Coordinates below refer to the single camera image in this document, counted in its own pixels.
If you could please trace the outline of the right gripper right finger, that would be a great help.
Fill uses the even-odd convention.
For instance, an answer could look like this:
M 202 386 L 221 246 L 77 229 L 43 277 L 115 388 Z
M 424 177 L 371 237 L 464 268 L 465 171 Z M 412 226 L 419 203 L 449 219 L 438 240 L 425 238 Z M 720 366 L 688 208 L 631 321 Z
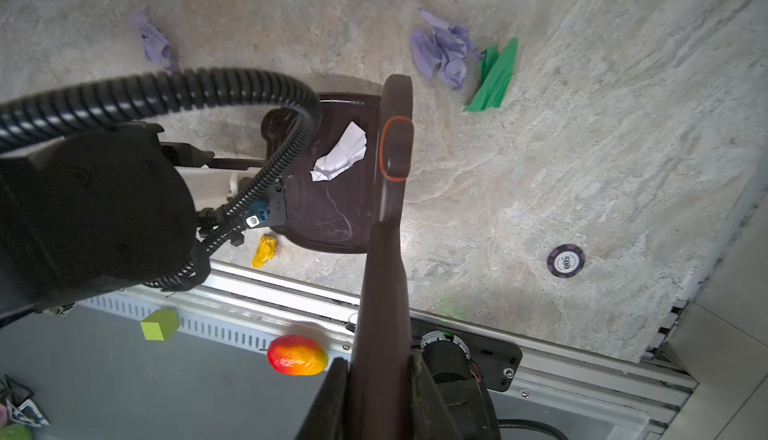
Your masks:
M 411 414 L 414 439 L 461 439 L 422 356 L 410 356 Z

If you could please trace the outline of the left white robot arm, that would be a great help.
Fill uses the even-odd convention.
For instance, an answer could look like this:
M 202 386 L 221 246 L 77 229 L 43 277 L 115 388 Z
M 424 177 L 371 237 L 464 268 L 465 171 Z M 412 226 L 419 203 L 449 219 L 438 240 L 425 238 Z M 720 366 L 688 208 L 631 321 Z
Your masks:
M 150 118 L 222 106 L 281 106 L 297 119 L 252 180 L 197 210 Z M 211 255 L 247 229 L 260 200 L 314 140 L 321 102 L 307 84 L 258 68 L 122 76 L 1 106 L 1 322 L 146 284 L 187 291 Z

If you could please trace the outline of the dark brown dustpan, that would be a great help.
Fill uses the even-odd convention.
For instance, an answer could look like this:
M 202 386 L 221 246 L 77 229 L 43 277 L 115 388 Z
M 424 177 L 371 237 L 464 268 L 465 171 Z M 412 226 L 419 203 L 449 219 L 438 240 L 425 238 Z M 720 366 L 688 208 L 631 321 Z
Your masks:
M 312 144 L 281 176 L 287 220 L 273 230 L 310 250 L 363 254 L 372 226 L 380 97 L 326 92 L 320 100 L 322 122 Z M 316 160 L 338 144 L 350 123 L 366 134 L 364 158 L 332 180 L 313 181 Z

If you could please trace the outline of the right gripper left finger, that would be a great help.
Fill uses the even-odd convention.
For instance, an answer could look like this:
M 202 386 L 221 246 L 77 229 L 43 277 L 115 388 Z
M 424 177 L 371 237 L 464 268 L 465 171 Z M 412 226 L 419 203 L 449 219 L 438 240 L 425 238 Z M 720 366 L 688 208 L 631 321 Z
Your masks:
M 339 440 L 343 438 L 348 361 L 335 358 L 316 395 L 296 440 Z

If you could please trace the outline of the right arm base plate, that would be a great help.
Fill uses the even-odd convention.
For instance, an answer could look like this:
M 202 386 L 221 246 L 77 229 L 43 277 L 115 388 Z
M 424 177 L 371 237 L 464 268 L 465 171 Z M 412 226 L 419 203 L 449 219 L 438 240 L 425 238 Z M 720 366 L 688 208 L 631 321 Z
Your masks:
M 509 390 L 523 358 L 521 348 L 514 341 L 451 327 L 445 321 L 412 317 L 411 333 L 413 346 L 418 341 L 423 352 L 435 342 L 449 342 L 460 348 L 468 362 L 467 371 L 475 367 L 485 386 L 497 392 Z

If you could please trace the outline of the brown hand brush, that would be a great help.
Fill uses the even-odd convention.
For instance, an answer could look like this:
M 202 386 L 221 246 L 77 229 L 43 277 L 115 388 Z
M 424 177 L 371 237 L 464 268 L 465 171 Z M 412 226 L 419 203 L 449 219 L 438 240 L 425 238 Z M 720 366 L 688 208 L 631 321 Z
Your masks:
M 345 396 L 347 439 L 408 439 L 411 328 L 400 224 L 415 128 L 413 84 L 392 74 L 374 143 L 372 224 Z

